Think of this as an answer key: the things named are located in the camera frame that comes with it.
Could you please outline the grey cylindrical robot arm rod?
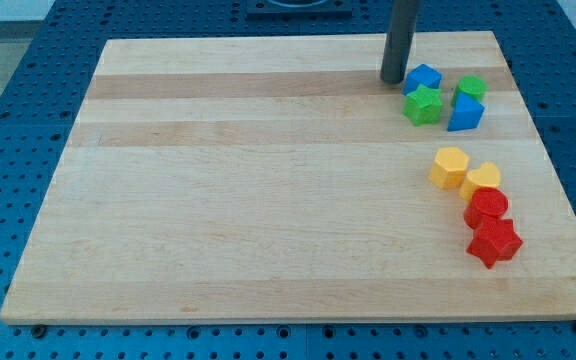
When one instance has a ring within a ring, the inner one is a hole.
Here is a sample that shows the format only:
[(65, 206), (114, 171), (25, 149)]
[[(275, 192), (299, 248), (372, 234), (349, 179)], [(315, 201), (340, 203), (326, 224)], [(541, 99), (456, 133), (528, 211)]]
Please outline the grey cylindrical robot arm rod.
[(390, 85), (404, 80), (420, 0), (394, 0), (380, 70), (381, 80)]

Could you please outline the dark robot base mount plate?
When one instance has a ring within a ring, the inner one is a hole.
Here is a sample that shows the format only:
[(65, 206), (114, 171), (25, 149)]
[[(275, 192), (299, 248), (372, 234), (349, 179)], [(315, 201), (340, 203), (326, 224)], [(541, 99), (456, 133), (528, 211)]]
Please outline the dark robot base mount plate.
[(245, 0), (247, 19), (271, 16), (350, 16), (353, 11), (351, 0)]

